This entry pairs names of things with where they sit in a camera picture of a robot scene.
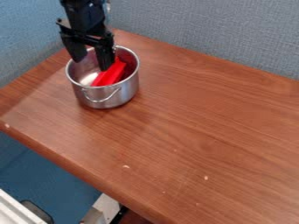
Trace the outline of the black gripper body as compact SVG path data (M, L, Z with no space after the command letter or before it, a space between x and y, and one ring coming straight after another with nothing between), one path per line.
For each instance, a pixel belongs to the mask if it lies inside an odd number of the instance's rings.
M66 47L113 47L114 34L107 27L107 0L61 0L66 18L59 18L61 39Z

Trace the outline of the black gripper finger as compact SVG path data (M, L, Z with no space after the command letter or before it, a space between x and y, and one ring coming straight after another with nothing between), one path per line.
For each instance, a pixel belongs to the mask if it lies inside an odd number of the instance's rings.
M115 46L107 41L99 41L95 45L98 65L102 71L107 71L115 63Z
M66 46L66 49L70 53L71 58L77 63L82 62L87 56L87 47L81 40L67 34L61 35L62 42Z

